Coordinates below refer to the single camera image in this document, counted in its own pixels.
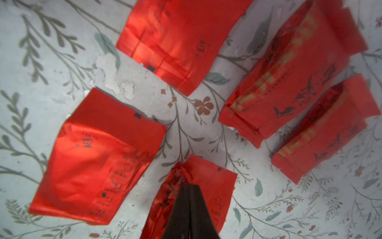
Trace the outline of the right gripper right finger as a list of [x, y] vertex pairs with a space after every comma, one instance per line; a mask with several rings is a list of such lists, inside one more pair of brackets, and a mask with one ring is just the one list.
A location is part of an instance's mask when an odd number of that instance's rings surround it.
[[206, 206], [200, 186], [191, 185], [190, 189], [191, 239], [219, 239]]

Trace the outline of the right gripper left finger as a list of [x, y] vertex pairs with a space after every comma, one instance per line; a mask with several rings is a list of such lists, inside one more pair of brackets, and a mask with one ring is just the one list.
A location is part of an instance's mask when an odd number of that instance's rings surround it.
[[161, 239], [190, 238], [190, 184], [181, 185]]

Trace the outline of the red tea bag three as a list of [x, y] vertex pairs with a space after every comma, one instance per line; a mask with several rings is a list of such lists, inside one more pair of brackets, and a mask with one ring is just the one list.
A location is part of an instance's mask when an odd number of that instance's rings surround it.
[[381, 115], [363, 75], [330, 88], [276, 152], [271, 163], [293, 183], [330, 159]]

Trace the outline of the red tea bag four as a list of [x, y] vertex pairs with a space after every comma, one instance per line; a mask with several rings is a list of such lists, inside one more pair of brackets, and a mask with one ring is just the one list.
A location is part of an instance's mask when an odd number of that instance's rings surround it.
[[178, 162], [160, 186], [143, 228], [142, 239], [161, 239], [181, 185], [198, 185], [219, 234], [226, 221], [237, 174], [191, 155]]

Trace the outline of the red tea bag five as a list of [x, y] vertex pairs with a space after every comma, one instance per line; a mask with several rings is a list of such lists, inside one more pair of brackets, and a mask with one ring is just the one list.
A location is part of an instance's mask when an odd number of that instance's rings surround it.
[[92, 89], [62, 125], [29, 213], [108, 225], [166, 130]]

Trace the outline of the red tea bag two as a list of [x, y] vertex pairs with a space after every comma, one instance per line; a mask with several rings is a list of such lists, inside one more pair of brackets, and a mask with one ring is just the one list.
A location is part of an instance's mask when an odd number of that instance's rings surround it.
[[367, 50], [342, 1], [305, 1], [226, 101], [219, 121], [255, 147], [305, 111]]

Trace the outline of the red tea bag one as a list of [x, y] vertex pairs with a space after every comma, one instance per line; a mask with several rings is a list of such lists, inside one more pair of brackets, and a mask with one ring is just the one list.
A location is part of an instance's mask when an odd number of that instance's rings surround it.
[[189, 96], [250, 5], [250, 1], [138, 1], [116, 47]]

